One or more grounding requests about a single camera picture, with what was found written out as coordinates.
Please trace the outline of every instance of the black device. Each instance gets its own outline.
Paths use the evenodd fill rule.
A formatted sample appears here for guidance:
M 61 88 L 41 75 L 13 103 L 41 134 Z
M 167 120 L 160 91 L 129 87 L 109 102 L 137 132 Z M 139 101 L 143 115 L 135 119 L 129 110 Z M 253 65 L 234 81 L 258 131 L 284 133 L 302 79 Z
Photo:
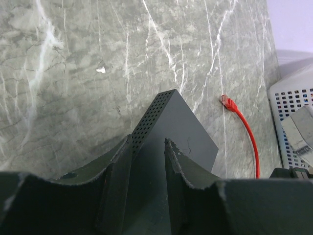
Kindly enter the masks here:
M 132 133 L 133 164 L 124 220 L 126 235 L 170 235 L 164 141 L 211 171 L 218 148 L 177 90 L 156 95 Z

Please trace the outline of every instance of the marble surface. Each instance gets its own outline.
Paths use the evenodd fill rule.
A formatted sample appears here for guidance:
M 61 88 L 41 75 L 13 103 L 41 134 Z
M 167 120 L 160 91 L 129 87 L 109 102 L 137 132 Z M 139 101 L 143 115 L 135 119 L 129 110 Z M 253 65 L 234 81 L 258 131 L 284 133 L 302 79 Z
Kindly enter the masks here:
M 265 0 L 11 0 L 0 7 L 0 170 L 58 177 L 131 133 L 177 89 L 219 148 L 213 173 L 280 166 L 267 89 L 280 79 Z

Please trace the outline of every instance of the ventilation holes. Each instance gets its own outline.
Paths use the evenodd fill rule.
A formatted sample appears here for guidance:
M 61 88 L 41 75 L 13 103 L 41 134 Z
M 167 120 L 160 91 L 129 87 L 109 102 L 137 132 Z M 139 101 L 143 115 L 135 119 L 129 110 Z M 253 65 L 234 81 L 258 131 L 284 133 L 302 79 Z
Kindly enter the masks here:
M 164 109 L 168 98 L 173 92 L 174 91 L 159 93 L 152 101 L 147 112 L 132 133 L 133 154 L 135 154 L 141 148 L 142 144 L 144 143 L 144 139 L 148 136 L 149 132 L 157 121 L 157 117 Z
M 275 103 L 277 107 L 276 112 L 278 112 L 277 117 L 282 121 L 305 105 L 313 106 L 313 88 L 277 92 L 275 93 Z M 281 149 L 284 152 L 284 160 L 286 160 L 289 166 L 309 168 L 305 162 L 300 162 L 298 157 L 292 154 L 286 135 L 284 135 L 281 143 Z

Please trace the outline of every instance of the cable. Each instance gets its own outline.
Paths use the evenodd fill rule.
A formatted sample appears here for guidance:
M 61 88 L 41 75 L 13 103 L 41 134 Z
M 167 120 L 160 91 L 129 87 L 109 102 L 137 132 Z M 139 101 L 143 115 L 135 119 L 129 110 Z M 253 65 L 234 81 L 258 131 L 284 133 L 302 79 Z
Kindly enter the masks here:
M 253 149 L 254 149 L 254 155 L 255 155 L 255 167 L 256 167 L 256 179 L 260 178 L 260 159 L 259 159 L 259 152 L 258 152 L 258 146 L 256 144 L 254 135 L 252 133 L 252 130 L 248 124 L 248 122 L 246 121 L 245 117 L 243 116 L 243 114 L 239 111 L 236 103 L 229 98 L 228 96 L 226 96 L 225 94 L 223 94 L 221 96 L 221 103 L 224 105 L 225 108 L 227 108 L 229 111 L 232 111 L 234 113 L 236 113 L 238 115 L 238 117 L 241 119 L 241 121 L 244 123 L 246 130 L 249 133 L 249 136 L 251 138 L 252 141 L 252 145 L 253 145 Z

